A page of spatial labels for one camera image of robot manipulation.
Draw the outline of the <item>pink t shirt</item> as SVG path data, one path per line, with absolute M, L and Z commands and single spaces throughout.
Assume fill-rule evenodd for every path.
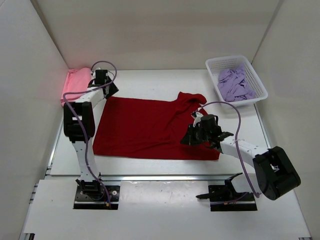
M 65 104 L 65 100 L 63 99 L 63 95 L 65 93 L 78 93 L 86 91 L 91 79 L 91 70 L 88 67 L 81 69 L 69 69 L 60 99 L 61 106 L 63 107 Z

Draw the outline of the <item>red t shirt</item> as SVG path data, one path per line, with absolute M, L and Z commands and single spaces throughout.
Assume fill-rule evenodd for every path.
M 93 152 L 104 157 L 216 161 L 217 150 L 180 143 L 194 121 L 192 112 L 206 103 L 198 93 L 179 92 L 173 101 L 112 96 L 104 105 Z

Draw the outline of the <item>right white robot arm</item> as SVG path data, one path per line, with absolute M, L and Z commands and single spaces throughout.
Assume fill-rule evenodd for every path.
M 213 114 L 203 115 L 196 111 L 191 116 L 194 121 L 187 127 L 180 143 L 203 145 L 252 166 L 255 177 L 250 178 L 251 184 L 259 187 L 259 192 L 268 199 L 275 201 L 301 185 L 301 178 L 283 148 L 261 147 L 235 139 L 231 132 L 222 131 L 218 117 Z

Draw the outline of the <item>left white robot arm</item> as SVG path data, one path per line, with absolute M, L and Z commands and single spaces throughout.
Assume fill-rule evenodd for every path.
M 61 96 L 63 132 L 75 149 L 80 168 L 77 185 L 84 195 L 95 202 L 111 202 L 110 193 L 102 182 L 93 151 L 96 126 L 94 107 L 114 95 L 115 72 L 101 68 L 71 69 L 66 77 Z

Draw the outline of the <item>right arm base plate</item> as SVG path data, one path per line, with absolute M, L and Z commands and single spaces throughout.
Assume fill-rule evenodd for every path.
M 211 212 L 250 212 L 257 211 L 257 205 L 252 192 L 232 191 L 226 185 L 209 185 L 208 193 Z

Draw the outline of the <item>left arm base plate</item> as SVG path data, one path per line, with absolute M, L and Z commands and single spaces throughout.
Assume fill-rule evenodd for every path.
M 118 210 L 120 199 L 120 185 L 105 185 L 110 200 L 101 186 L 98 188 L 92 185 L 93 189 L 83 190 L 80 185 L 77 186 L 73 209 L 75 210 Z

